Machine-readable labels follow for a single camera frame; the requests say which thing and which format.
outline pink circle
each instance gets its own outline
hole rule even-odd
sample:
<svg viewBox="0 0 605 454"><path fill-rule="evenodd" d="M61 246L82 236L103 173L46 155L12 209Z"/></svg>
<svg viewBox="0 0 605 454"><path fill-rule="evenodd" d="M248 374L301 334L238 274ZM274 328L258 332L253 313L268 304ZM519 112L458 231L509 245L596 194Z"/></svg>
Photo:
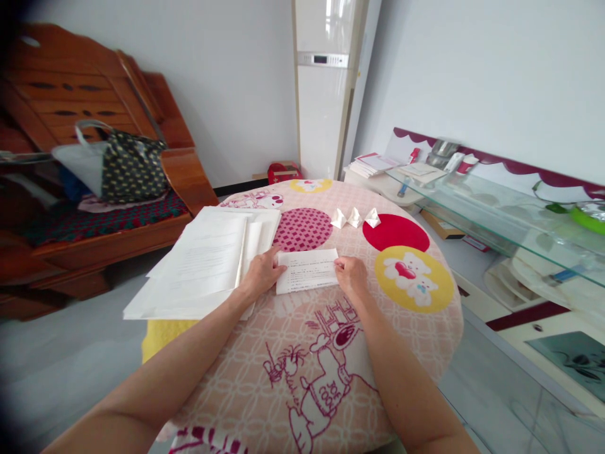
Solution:
<svg viewBox="0 0 605 454"><path fill-rule="evenodd" d="M295 208L282 213L274 245L283 251L295 252L318 248L332 234L330 217L315 208Z"/></svg>
<svg viewBox="0 0 605 454"><path fill-rule="evenodd" d="M426 252L429 248L429 236L418 224L395 214L379 214L378 218L380 224L374 228L364 223L364 236L376 249L409 246Z"/></svg>

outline tile floor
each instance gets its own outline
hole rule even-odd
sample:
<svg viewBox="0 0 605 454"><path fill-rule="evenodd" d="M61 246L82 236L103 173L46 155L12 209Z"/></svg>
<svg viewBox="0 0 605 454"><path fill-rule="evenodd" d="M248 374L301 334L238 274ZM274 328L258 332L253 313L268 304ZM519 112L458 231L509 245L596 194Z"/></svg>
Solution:
<svg viewBox="0 0 605 454"><path fill-rule="evenodd" d="M113 290L107 294L28 323L0 325L0 392L24 447L46 446L140 365L145 322L123 321L122 309L166 252L108 269ZM440 389L482 453L598 452L605 444L602 427L571 416L468 323ZM151 452L166 453L169 445L156 443ZM393 443L378 452L403 449Z"/></svg>

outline forearm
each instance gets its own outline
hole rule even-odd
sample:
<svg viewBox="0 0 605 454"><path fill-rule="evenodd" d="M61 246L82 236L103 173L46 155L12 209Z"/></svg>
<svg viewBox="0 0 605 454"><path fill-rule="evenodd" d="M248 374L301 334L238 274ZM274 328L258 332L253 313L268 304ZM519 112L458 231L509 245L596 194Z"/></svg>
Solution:
<svg viewBox="0 0 605 454"><path fill-rule="evenodd" d="M93 409L115 409L160 430L210 368L246 310L234 292L223 304L170 342Z"/></svg>
<svg viewBox="0 0 605 454"><path fill-rule="evenodd" d="M358 298L378 392L408 452L475 452L464 427L369 294Z"/></svg>
<svg viewBox="0 0 605 454"><path fill-rule="evenodd" d="M95 447L99 452L107 451L107 443L126 448L124 452L147 452L157 433L182 407L219 355L252 299L236 290L143 364L58 438L49 451L78 452L89 446L89 452L93 452L90 441L115 427L112 436L103 437Z"/></svg>

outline baseboard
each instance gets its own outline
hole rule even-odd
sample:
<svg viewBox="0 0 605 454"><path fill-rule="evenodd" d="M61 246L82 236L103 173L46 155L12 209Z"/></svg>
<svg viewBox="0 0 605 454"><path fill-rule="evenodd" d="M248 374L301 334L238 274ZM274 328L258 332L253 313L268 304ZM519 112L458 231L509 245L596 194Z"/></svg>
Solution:
<svg viewBox="0 0 605 454"><path fill-rule="evenodd" d="M213 188L214 193L217 197L224 197L225 195L237 194L238 192L244 192L247 190L258 189L260 187L268 186L269 180L263 178L261 180L252 180L249 182L237 183L234 185L221 186Z"/></svg>

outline white wall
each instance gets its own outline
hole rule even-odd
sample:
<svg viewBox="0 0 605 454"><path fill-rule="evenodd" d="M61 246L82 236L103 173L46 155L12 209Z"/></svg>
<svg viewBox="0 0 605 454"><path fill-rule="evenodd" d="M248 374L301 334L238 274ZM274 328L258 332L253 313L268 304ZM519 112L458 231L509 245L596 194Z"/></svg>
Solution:
<svg viewBox="0 0 605 454"><path fill-rule="evenodd" d="M214 187L297 159L290 1L51 0L29 20L163 73Z"/></svg>
<svg viewBox="0 0 605 454"><path fill-rule="evenodd" d="M605 184L605 2L383 0L354 155L393 127Z"/></svg>

